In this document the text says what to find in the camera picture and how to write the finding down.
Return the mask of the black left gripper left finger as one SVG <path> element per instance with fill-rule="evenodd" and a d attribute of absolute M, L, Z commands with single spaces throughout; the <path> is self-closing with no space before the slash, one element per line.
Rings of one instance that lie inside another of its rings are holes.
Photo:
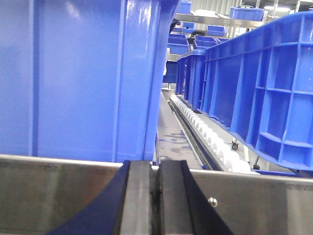
<path fill-rule="evenodd" d="M 125 161 L 109 184 L 52 235 L 151 235 L 151 166 Z"/>

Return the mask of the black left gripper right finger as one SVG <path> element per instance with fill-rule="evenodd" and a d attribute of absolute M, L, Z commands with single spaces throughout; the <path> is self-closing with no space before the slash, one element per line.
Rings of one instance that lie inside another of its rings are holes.
<path fill-rule="evenodd" d="M 159 235 L 232 235 L 209 204 L 186 161 L 163 161 L 156 179 Z"/>

